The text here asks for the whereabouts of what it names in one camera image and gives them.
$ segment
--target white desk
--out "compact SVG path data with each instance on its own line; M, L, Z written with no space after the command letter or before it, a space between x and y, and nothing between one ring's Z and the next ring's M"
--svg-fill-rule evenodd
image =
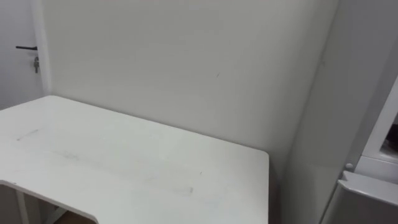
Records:
M265 152L47 96L0 111L0 184L99 224L266 224Z

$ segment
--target wall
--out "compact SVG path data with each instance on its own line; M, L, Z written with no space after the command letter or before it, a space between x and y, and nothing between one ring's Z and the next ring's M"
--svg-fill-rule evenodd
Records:
M283 223L319 223L398 74L398 2L341 1L282 183Z
M42 0L51 93L270 153L279 174L337 0Z

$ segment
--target white wall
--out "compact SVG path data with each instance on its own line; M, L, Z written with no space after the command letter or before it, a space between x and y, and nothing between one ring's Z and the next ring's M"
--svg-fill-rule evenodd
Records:
M338 0L42 0L51 92L270 153L281 173Z

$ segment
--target door handle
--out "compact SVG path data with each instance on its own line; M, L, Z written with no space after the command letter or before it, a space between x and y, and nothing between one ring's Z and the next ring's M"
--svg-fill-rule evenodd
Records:
M35 67L35 73L38 73L40 67L39 57L35 57L35 60L33 61L33 67Z
M37 50L37 46L36 47L15 46L15 48L24 49L24 50Z

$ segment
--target door frame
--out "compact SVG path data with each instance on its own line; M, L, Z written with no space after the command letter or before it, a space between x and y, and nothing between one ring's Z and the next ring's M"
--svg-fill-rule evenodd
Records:
M48 96L52 92L51 68L47 36L45 32L42 0L30 0L33 14L36 43L40 59L40 74L42 77L43 93Z

